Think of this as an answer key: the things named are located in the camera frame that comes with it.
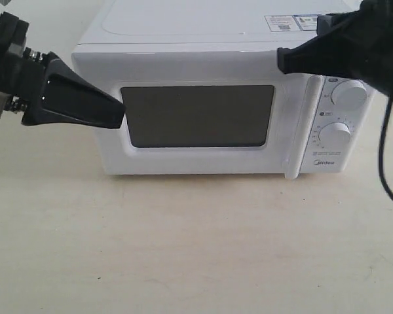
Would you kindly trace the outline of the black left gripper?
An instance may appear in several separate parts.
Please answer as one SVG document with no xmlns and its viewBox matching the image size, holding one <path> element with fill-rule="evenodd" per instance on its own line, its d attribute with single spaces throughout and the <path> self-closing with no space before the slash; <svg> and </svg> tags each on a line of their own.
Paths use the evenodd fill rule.
<svg viewBox="0 0 393 314">
<path fill-rule="evenodd" d="M 91 85 L 55 53 L 26 46 L 29 23 L 0 14 L 0 119 L 24 112 L 22 124 L 79 124 L 118 129 L 124 104 Z"/>
</svg>

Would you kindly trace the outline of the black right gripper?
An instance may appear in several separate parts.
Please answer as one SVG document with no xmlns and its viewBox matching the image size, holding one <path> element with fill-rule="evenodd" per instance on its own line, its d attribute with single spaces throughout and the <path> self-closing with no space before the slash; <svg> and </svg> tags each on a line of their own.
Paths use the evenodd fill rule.
<svg viewBox="0 0 393 314">
<path fill-rule="evenodd" d="M 393 99 L 393 1 L 320 15 L 316 32 L 300 46 L 277 49 L 283 74 L 360 79 Z"/>
</svg>

